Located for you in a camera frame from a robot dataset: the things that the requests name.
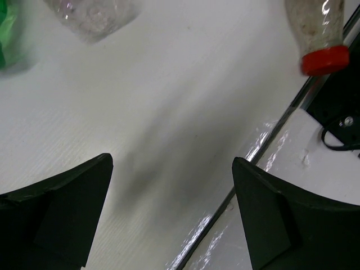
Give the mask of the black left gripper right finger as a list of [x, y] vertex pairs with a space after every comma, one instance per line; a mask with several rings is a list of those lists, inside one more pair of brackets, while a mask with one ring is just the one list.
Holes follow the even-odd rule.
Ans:
[[232, 174], [253, 269], [358, 269], [359, 206], [237, 157]]

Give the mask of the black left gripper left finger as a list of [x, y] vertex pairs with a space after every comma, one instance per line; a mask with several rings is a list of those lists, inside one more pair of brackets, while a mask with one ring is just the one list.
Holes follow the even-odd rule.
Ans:
[[1, 269], [85, 267], [113, 167], [104, 153], [1, 194]]

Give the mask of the green bottle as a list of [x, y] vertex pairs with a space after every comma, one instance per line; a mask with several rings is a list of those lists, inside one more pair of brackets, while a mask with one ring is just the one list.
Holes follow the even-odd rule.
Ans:
[[21, 57], [19, 14], [19, 1], [1, 1], [1, 70]]

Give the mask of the clear bottle with red label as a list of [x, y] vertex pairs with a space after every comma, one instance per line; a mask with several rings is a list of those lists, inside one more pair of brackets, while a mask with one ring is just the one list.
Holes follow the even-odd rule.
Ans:
[[96, 43], [134, 20], [136, 1], [45, 1], [62, 25], [87, 43]]

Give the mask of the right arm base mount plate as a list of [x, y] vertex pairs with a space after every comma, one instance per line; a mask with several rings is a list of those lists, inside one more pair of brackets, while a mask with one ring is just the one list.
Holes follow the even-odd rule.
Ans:
[[359, 37], [350, 45], [350, 63], [328, 77], [307, 108], [322, 126], [320, 139], [333, 151], [359, 150]]

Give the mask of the small bottle with red cap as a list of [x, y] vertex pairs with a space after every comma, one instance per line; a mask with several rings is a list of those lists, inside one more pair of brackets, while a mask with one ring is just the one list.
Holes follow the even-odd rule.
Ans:
[[300, 69], [323, 76], [349, 64], [344, 45], [344, 1], [284, 1], [287, 18], [300, 49]]

